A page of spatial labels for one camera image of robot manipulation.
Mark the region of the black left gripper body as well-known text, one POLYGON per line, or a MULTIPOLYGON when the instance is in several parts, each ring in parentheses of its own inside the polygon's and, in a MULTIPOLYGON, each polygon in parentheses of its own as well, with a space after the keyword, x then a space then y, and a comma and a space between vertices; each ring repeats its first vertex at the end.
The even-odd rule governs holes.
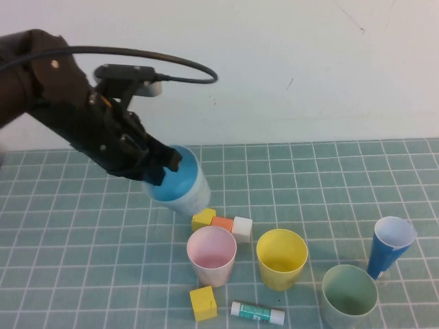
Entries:
POLYGON ((94 92, 73 124, 70 144, 111 175, 145 180, 150 138, 139 117, 94 92))

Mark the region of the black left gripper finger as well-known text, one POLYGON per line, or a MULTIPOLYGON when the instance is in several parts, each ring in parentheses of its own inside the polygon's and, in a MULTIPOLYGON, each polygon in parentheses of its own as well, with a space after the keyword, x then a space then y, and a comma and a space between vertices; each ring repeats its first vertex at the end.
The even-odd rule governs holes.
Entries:
POLYGON ((166 146, 154 137, 150 138, 150 171, 162 171, 168 168, 177 172, 182 156, 173 147, 166 146))
POLYGON ((145 182, 154 186, 160 186, 165 177, 163 165, 150 162, 145 168, 145 182))

